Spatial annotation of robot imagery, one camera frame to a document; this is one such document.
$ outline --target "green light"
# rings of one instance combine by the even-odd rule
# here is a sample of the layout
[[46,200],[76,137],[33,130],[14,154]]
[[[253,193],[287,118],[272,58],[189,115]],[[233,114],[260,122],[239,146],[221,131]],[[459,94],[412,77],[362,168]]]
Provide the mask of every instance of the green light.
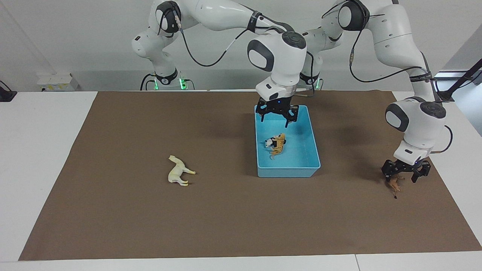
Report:
[[179,78],[179,82],[181,83],[181,90],[187,89],[186,83],[182,78]]

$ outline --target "blue plastic container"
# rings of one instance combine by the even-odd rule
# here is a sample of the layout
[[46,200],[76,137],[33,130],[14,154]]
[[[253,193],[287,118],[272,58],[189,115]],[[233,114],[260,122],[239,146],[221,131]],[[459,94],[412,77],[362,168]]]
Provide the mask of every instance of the blue plastic container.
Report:
[[[255,112],[254,122],[259,177],[308,178],[321,167],[306,106],[300,106],[298,121],[290,123],[288,128],[284,127],[286,119],[278,114],[267,114],[261,122],[261,116]],[[286,134],[286,144],[283,152],[272,160],[271,148],[265,148],[265,140],[281,133]]]

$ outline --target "brown mat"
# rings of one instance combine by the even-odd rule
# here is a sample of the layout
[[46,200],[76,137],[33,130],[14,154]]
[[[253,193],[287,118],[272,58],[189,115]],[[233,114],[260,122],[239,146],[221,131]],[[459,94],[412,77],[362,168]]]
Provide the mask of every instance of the brown mat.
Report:
[[[391,93],[319,92],[322,162],[309,179],[256,176],[256,93],[97,95],[20,260],[481,250],[435,168],[401,183],[380,167],[402,134]],[[167,182],[181,158],[197,175]]]

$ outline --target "gray wall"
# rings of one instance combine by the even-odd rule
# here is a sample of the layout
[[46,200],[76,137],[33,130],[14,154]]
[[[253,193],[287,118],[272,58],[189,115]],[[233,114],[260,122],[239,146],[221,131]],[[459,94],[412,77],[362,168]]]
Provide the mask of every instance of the gray wall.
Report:
[[[238,0],[269,15],[289,22],[299,32],[320,25],[321,14],[331,0]],[[147,27],[151,0],[0,0],[0,78],[18,91],[37,91],[37,74],[49,73],[38,52],[56,72],[72,72],[83,90],[137,89],[142,75],[152,70],[150,62],[136,56],[130,40]],[[433,71],[438,71],[460,49],[482,22],[482,1],[401,1],[409,14],[414,39]],[[24,31],[26,38],[19,32]],[[239,29],[223,32],[195,26],[186,31],[193,54],[211,62],[222,53]],[[254,88],[267,75],[255,70],[246,57],[246,44],[254,37],[246,33],[226,58],[211,69],[199,68],[187,56],[181,39],[166,48],[186,77],[198,88]],[[349,52],[356,33],[347,33],[340,47],[323,53],[323,77],[330,89],[410,90],[401,74],[377,84],[356,82],[348,71]],[[376,59],[372,37],[364,31],[356,51],[355,72],[373,79],[389,72]]]
[[482,58],[482,25],[470,37],[470,39],[458,50],[458,52],[443,67],[446,70],[470,69],[479,59]]

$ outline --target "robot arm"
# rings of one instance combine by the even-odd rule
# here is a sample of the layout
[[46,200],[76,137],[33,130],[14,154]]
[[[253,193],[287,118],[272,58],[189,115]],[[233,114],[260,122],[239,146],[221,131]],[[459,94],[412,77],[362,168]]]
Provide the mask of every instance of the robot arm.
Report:
[[[386,111],[387,122],[404,133],[404,139],[394,156],[395,163],[387,161],[384,173],[387,178],[400,171],[414,172],[414,182],[426,176],[428,169],[420,170],[445,124],[446,112],[440,103],[430,79],[432,74],[424,55],[412,36],[408,15],[397,0],[338,0],[322,16],[321,28],[303,33],[308,52],[318,52],[338,46],[343,32],[369,29],[373,34],[377,59],[383,64],[406,71],[412,83],[415,97],[392,103]],[[354,59],[354,47],[350,55],[350,71]],[[306,58],[300,78],[310,85],[318,78],[321,60],[315,57],[313,76],[311,58]]]
[[210,30],[243,28],[259,35],[248,44],[250,62],[271,72],[256,86],[261,99],[258,113],[282,114],[296,121],[297,108],[290,105],[306,55],[305,39],[286,23],[276,22],[258,11],[230,0],[155,0],[149,15],[149,28],[132,41],[134,51],[152,61],[162,85],[172,85],[179,74],[162,49],[184,30],[202,24]]

